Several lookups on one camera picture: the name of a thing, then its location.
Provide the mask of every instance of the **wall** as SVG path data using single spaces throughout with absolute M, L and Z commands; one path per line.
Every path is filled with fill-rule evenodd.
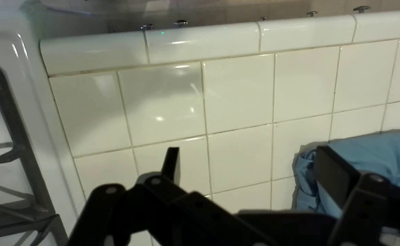
M 87 195 L 130 187 L 180 146 L 187 190 L 232 211 L 288 209 L 299 151 L 400 128 L 400 12 L 59 38 L 41 51 Z

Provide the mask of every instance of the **black object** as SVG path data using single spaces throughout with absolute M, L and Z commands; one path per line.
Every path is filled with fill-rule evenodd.
M 170 147 L 162 172 L 136 185 L 98 187 L 69 246 L 125 246 L 148 229 L 163 246 L 380 246 L 383 225 L 400 228 L 400 188 L 376 173 L 359 173 L 329 147 L 320 147 L 315 172 L 343 206 L 340 220 L 303 211 L 252 210 L 230 214 L 199 192 L 174 183 L 178 149 Z
M 66 244 L 67 235 L 63 228 L 63 222 L 59 214 L 55 213 L 50 192 L 26 135 L 26 129 L 2 69 L 0 112 L 13 139 L 13 149 L 0 155 L 0 164 L 6 165 L 14 159 L 21 159 L 33 191 L 33 195 L 25 194 L 30 198 L 29 206 L 14 207 L 17 203 L 0 205 L 0 236 L 37 231 L 39 233 L 32 241 L 32 244 L 36 246 L 43 241 L 50 232 L 52 232 L 59 246 Z

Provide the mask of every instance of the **tile wall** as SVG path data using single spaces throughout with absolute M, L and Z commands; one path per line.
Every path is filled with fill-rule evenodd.
M 43 41 L 84 192 L 106 181 L 130 187 L 180 146 L 187 190 L 230 211 L 291 207 L 299 151 L 400 128 L 400 34 L 355 41 L 366 23 L 344 17 L 350 35 L 298 47 L 265 42 L 277 21 L 147 31 L 139 45 L 141 32 L 104 35 L 114 46 L 95 36 Z M 293 21 L 284 35 L 313 32 Z

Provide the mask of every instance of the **blue cloth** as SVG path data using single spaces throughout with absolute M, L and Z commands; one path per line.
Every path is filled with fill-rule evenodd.
M 336 153 L 359 170 L 376 172 L 400 185 L 400 131 L 363 135 L 328 143 Z M 341 214 L 337 203 L 314 177 L 315 150 L 303 153 L 295 164 L 298 180 L 296 207 Z

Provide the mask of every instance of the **blue towel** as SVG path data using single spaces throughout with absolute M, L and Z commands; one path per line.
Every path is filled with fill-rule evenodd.
M 359 170 L 376 172 L 400 185 L 400 131 L 333 140 L 328 144 Z M 295 164 L 298 209 L 310 209 L 335 217 L 341 214 L 337 203 L 314 177 L 315 150 L 303 153 Z

